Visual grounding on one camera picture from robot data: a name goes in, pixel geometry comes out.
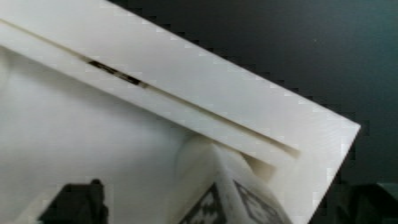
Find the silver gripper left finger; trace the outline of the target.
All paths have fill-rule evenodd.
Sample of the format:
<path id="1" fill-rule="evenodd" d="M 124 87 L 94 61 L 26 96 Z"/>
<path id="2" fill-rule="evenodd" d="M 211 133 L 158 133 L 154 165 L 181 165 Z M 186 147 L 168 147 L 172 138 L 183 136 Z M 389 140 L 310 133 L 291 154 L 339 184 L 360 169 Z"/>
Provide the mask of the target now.
<path id="1" fill-rule="evenodd" d="M 104 186 L 97 179 L 63 185 L 37 221 L 40 224 L 108 224 Z"/>

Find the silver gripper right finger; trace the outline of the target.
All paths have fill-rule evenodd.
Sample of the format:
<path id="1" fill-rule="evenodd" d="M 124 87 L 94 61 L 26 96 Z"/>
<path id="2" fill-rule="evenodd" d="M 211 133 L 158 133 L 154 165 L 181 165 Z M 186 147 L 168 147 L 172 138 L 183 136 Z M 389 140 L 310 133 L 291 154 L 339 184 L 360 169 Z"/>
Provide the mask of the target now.
<path id="1" fill-rule="evenodd" d="M 334 224 L 398 224 L 398 183 L 341 185 Z"/>

